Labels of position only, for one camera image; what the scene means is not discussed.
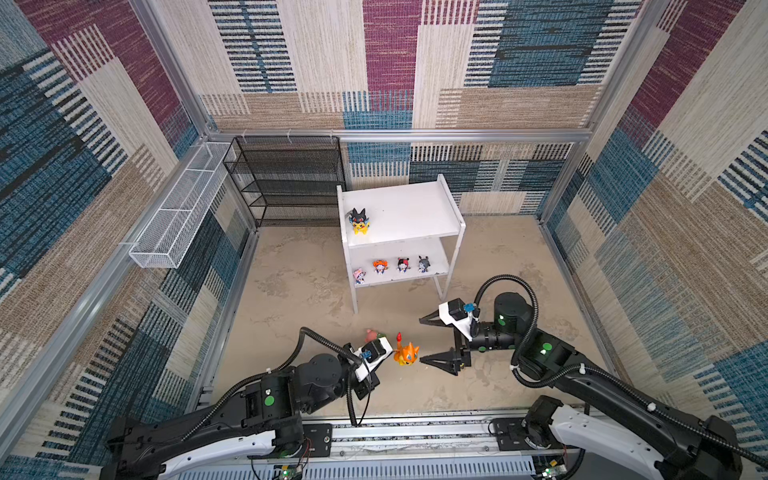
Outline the orange yellow Pokemon figure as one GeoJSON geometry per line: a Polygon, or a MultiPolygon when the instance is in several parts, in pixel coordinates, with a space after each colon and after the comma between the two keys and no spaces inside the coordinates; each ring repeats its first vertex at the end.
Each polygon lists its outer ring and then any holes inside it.
{"type": "Polygon", "coordinates": [[[394,360],[401,366],[412,365],[418,361],[420,348],[412,343],[404,344],[402,333],[396,336],[396,349],[394,351],[394,360]]]}

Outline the grey hood Doraemon figure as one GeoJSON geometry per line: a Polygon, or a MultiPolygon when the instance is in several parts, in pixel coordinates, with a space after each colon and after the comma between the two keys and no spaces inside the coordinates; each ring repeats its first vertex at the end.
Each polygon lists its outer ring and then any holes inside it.
{"type": "Polygon", "coordinates": [[[429,271],[430,266],[431,266],[431,262],[428,256],[419,257],[418,270],[420,273],[427,273],[429,271]]]}

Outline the red hat Doraemon figure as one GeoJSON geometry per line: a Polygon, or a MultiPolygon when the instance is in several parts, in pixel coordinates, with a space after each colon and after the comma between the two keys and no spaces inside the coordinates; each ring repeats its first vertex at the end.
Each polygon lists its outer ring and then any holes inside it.
{"type": "Polygon", "coordinates": [[[408,258],[399,258],[397,262],[397,269],[401,273],[405,273],[410,269],[408,258]]]}

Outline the orange crab hood Doraemon figure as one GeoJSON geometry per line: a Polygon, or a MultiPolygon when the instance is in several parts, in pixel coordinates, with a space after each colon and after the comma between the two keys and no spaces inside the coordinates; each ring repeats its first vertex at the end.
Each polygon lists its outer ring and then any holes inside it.
{"type": "Polygon", "coordinates": [[[386,260],[375,260],[373,267],[377,274],[383,275],[388,270],[388,262],[386,260]]]}

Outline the pink hood Doraemon figure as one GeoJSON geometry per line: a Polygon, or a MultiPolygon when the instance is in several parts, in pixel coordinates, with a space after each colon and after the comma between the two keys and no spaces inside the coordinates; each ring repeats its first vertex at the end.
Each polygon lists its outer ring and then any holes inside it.
{"type": "Polygon", "coordinates": [[[353,278],[357,285],[361,285],[365,282],[366,271],[363,268],[358,268],[353,272],[353,278]]]}

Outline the black blue Luxray figure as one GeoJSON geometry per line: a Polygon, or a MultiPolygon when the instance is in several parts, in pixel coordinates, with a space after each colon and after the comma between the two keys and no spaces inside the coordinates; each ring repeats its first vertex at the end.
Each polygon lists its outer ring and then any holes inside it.
{"type": "Polygon", "coordinates": [[[348,221],[352,227],[354,235],[366,235],[370,227],[370,219],[366,213],[366,209],[362,208],[358,210],[353,208],[347,214],[348,221]]]}

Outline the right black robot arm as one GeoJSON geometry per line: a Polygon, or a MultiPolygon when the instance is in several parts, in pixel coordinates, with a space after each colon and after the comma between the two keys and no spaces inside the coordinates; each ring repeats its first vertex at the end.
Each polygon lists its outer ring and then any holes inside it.
{"type": "Polygon", "coordinates": [[[735,428],[717,416],[701,419],[639,391],[538,326],[539,305],[522,278],[500,274],[475,298],[456,298],[420,318],[453,330],[455,345],[422,363],[458,375],[474,351],[509,350],[514,378],[529,389],[553,388],[606,415],[594,419],[542,395],[521,426],[533,447],[559,443],[591,452],[647,479],[738,479],[744,461],[764,459],[738,443],[735,428]]]}

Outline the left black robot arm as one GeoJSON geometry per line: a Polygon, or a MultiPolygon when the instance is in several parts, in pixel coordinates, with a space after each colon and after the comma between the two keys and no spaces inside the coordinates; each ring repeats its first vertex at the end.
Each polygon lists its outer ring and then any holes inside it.
{"type": "Polygon", "coordinates": [[[242,455],[304,455],[310,438],[302,417],[338,399],[352,409],[378,386],[375,371],[392,352],[384,337],[353,349],[303,327],[285,362],[237,382],[206,408],[163,422],[117,418],[107,440],[112,460],[100,476],[171,479],[242,455]]]}

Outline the white two-tier shelf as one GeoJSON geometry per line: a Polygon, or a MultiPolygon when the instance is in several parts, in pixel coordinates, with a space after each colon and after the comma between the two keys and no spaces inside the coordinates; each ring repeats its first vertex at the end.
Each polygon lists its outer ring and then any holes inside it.
{"type": "Polygon", "coordinates": [[[359,312],[357,291],[398,282],[431,279],[439,299],[447,298],[450,282],[466,231],[447,181],[442,174],[429,182],[337,191],[341,242],[354,313],[359,312]],[[370,219],[366,235],[354,235],[347,214],[365,208],[370,219]],[[418,270],[419,257],[428,256],[427,273],[418,270]],[[397,269],[399,258],[408,258],[410,269],[397,269]],[[386,260],[388,270],[374,271],[375,260],[386,260]],[[357,285],[353,272],[363,268],[365,282],[357,285]]]}

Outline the pink green cactus figure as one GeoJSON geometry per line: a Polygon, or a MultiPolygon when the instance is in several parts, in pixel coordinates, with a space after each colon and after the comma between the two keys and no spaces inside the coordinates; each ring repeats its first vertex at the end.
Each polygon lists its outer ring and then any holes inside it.
{"type": "Polygon", "coordinates": [[[367,329],[366,330],[366,336],[365,336],[365,342],[371,342],[376,339],[380,339],[385,337],[385,334],[378,332],[376,330],[367,329]]]}

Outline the aluminium mounting rail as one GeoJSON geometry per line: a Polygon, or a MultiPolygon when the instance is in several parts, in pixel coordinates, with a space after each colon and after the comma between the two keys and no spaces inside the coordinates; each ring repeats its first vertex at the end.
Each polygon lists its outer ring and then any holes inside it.
{"type": "Polygon", "coordinates": [[[469,412],[411,418],[373,418],[361,428],[333,426],[327,458],[233,459],[203,465],[171,479],[573,479],[584,472],[579,458],[600,456],[632,475],[658,479],[661,455],[647,442],[598,412],[564,406],[552,432],[577,453],[502,452],[487,432],[497,417],[520,411],[469,412]]]}

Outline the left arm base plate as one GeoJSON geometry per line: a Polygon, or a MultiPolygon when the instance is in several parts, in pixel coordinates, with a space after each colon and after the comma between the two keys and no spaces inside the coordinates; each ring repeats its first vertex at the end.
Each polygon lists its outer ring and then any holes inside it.
{"type": "Polygon", "coordinates": [[[273,450],[266,454],[277,458],[327,458],[331,454],[333,426],[331,423],[303,423],[282,427],[275,431],[273,450]]]}

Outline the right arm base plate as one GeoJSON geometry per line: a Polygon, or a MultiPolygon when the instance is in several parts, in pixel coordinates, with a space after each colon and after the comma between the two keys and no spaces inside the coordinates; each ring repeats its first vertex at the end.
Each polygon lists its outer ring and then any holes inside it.
{"type": "Polygon", "coordinates": [[[487,424],[487,432],[496,440],[502,452],[533,451],[577,453],[580,448],[565,445],[552,433],[551,418],[533,419],[523,417],[497,417],[487,424]]]}

